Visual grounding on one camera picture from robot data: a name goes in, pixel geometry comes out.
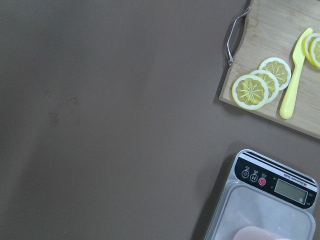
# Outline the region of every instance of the red button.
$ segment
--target red button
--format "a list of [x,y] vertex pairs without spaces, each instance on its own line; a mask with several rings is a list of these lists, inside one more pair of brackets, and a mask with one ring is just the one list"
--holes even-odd
[[264,185],[266,185],[266,182],[267,182],[267,181],[266,181],[265,178],[260,177],[259,180],[258,180],[258,182],[259,182],[260,186],[264,186]]

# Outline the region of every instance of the pink object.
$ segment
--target pink object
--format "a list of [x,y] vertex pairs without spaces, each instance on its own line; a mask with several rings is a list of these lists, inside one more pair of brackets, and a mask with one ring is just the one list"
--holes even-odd
[[273,232],[256,226],[246,226],[240,229],[233,240],[290,240]]

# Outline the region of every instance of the yellow knife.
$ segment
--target yellow knife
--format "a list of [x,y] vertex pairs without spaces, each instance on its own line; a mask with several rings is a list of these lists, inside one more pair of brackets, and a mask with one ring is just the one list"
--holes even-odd
[[293,74],[292,74],[289,86],[282,100],[282,104],[279,111],[280,116],[283,119],[291,118],[294,112],[300,75],[301,75],[302,67],[305,61],[305,55],[302,50],[302,41],[312,33],[313,33],[312,28],[310,27],[307,28],[299,37],[298,41],[296,42],[296,45],[292,54],[292,59],[294,62],[294,70],[293,70]]

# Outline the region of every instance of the electronic scale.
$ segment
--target electronic scale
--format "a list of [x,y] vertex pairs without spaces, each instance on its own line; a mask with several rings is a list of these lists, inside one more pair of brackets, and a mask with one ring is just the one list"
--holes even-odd
[[232,164],[204,240],[312,240],[318,184],[255,151]]

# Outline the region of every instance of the scale logo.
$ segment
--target scale logo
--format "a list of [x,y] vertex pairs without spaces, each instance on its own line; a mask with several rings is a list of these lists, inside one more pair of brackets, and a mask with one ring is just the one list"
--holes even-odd
[[302,186],[307,186],[307,184],[306,184],[304,181],[301,181],[301,180],[299,180],[299,179],[297,179],[297,178],[295,178],[295,177],[293,177],[293,176],[290,176],[290,175],[285,174],[285,173],[283,174],[283,176],[284,176],[285,178],[291,180],[291,181],[294,181],[294,182],[296,182],[296,183],[298,183],[298,184],[301,184]]

